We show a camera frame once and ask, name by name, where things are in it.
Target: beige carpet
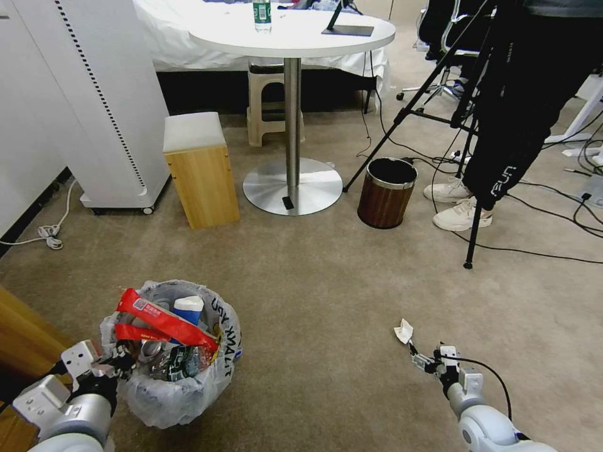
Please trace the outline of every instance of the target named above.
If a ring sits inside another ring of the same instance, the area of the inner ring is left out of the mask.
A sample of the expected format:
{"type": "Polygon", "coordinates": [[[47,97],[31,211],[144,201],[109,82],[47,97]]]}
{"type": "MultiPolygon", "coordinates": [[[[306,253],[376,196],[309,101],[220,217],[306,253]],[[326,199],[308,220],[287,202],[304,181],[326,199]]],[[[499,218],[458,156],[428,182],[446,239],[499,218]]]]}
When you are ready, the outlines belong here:
{"type": "MultiPolygon", "coordinates": [[[[391,84],[397,88],[421,82],[433,67],[411,49],[421,3],[397,2],[394,9],[391,84]]],[[[388,124],[401,106],[395,93],[386,98],[388,124]]],[[[581,105],[571,101],[559,129],[581,105]]],[[[434,114],[453,109],[446,97],[429,106],[434,114]]],[[[304,118],[302,154],[334,162],[348,180],[361,163],[355,154],[366,145],[359,111],[304,118]]],[[[376,143],[378,117],[369,114],[367,121],[376,143]]],[[[462,451],[440,384],[411,365],[393,335],[402,316],[414,324],[423,351],[442,340],[498,369],[509,386],[515,423],[529,436],[560,451],[600,450],[603,267],[478,249],[474,270],[463,269],[465,242],[431,223],[433,207],[421,189],[432,171],[423,163],[397,229],[375,230],[359,221],[362,180],[324,212],[269,215],[247,202],[241,183],[259,162],[283,155],[282,137],[251,149],[242,116],[224,116],[222,123],[239,223],[190,230],[173,185],[150,217],[95,217],[73,200],[61,231],[63,250],[40,243],[15,247],[0,261],[0,283],[74,340],[96,339],[99,322],[122,290],[147,279],[204,283],[237,310],[244,354],[231,386],[200,419],[166,431],[146,428],[121,404],[112,430],[118,450],[462,451]]],[[[501,124],[501,133],[511,126],[501,124]]],[[[395,137],[437,156],[453,134],[411,117],[395,137]]],[[[577,165],[561,149],[544,151],[527,179],[578,190],[584,177],[562,171],[577,165]]],[[[410,152],[387,144],[381,155],[410,152]]],[[[575,208],[537,188],[513,193],[565,215],[575,208]]],[[[64,202],[62,190],[23,237],[60,218],[64,202]]],[[[479,241],[603,260],[600,240],[511,199],[497,205],[494,223],[480,231],[479,241]]],[[[486,396],[504,410],[491,375],[486,396]]]]}

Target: round white table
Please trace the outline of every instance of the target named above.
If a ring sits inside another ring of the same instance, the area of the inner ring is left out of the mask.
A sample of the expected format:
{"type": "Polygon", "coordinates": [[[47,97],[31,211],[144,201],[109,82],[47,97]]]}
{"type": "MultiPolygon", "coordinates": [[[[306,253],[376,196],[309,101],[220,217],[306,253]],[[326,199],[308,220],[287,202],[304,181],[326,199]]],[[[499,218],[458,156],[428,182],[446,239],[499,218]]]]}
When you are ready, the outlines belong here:
{"type": "Polygon", "coordinates": [[[243,192],[255,206],[278,215],[306,215],[335,203],[342,181],[329,165],[300,158],[300,81],[302,57],[332,57],[383,47],[396,28],[385,20],[342,13],[337,24],[373,26],[371,36],[323,35],[331,11],[282,10],[272,7],[272,32],[255,30],[251,3],[229,12],[195,18],[189,33],[211,49],[249,57],[285,61],[286,159],[261,164],[243,182],[243,192]]]}

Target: red packaging strip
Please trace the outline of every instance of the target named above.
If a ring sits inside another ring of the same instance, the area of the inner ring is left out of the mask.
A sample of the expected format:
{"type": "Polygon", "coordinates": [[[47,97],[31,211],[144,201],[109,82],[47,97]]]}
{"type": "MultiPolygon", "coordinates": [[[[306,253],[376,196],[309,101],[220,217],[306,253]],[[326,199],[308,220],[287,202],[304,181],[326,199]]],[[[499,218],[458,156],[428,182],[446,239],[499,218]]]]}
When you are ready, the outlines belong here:
{"type": "Polygon", "coordinates": [[[212,355],[218,349],[213,336],[176,314],[141,298],[133,288],[127,289],[121,296],[116,311],[130,313],[184,345],[203,347],[212,355]]]}
{"type": "Polygon", "coordinates": [[[115,325],[115,337],[118,340],[158,340],[169,342],[171,337],[159,330],[152,328],[140,328],[139,326],[117,323],[115,325]]]}

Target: green bottle label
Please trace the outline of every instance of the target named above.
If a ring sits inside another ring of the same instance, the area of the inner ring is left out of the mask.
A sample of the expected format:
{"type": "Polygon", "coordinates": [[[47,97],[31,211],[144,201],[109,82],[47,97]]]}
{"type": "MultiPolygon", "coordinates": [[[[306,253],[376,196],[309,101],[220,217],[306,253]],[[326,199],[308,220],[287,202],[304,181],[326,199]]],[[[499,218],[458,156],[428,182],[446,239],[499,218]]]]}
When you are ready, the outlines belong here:
{"type": "Polygon", "coordinates": [[[271,23],[270,3],[254,3],[253,18],[256,23],[271,23]]]}

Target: round metal base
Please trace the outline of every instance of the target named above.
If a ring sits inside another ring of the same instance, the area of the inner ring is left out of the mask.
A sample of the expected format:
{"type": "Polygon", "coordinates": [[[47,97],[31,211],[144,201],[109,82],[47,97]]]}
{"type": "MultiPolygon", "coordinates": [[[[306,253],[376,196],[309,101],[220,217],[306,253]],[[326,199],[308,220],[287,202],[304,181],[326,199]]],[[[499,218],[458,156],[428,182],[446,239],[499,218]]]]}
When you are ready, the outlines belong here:
{"type": "Polygon", "coordinates": [[[300,184],[287,190],[285,159],[264,163],[243,181],[243,193],[254,206],[277,215],[307,215],[319,212],[341,196],[343,183],[338,172],[326,163],[300,159],[300,184]]]}

